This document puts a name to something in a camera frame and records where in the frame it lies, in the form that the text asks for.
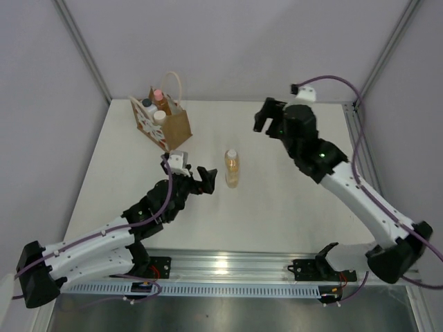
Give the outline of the amber liquid clear bottle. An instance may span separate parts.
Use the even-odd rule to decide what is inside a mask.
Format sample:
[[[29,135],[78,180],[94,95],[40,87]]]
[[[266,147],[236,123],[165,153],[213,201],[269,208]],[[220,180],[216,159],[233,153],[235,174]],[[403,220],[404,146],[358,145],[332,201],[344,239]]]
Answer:
[[[239,183],[239,154],[234,149],[229,149],[224,154],[226,167],[225,180],[229,188],[233,189]]]

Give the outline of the cream capped white bottle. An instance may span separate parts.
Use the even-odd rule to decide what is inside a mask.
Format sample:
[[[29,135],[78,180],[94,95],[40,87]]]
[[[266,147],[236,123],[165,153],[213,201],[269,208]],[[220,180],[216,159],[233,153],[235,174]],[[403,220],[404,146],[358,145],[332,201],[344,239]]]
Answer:
[[[153,119],[156,125],[163,126],[167,118],[166,112],[158,110],[154,113]]]

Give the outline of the pink capped small bottle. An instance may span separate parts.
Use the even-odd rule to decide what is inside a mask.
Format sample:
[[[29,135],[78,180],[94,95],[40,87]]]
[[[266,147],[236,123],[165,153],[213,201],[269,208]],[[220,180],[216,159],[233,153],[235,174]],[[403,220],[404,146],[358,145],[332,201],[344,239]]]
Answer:
[[[159,111],[164,111],[166,116],[172,115],[171,108],[168,103],[168,99],[163,94],[162,90],[154,90],[154,101]]]

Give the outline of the white bottle black cap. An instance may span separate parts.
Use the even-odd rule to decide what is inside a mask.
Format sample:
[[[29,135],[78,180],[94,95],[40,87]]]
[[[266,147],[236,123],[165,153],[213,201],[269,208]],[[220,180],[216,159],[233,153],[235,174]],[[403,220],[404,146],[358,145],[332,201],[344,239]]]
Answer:
[[[147,114],[147,116],[153,120],[154,119],[154,114],[158,111],[156,105],[149,99],[149,98],[145,98],[141,101],[145,112]]]

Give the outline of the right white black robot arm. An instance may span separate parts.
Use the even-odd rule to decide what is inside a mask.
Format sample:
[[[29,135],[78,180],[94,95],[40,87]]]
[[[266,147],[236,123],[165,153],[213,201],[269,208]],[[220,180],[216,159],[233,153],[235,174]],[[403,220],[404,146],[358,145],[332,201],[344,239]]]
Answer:
[[[267,119],[271,124],[266,134],[282,142],[295,166],[340,199],[374,237],[372,243],[327,245],[316,255],[316,274],[328,280],[343,270],[355,270],[397,283],[423,255],[432,227],[396,211],[335,144],[320,138],[308,104],[267,98],[255,114],[254,131],[261,132]]]

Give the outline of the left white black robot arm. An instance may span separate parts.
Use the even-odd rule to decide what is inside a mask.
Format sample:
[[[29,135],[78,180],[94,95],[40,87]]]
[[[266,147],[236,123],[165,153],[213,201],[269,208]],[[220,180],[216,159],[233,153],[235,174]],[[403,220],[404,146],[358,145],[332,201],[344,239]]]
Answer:
[[[190,166],[172,169],[163,163],[168,179],[159,181],[142,199],[119,217],[89,234],[43,246],[26,244],[16,267],[16,279],[26,308],[38,308],[70,287],[101,277],[144,276],[150,256],[143,240],[162,231],[186,205],[191,195],[212,194],[217,170],[198,167],[194,179]]]

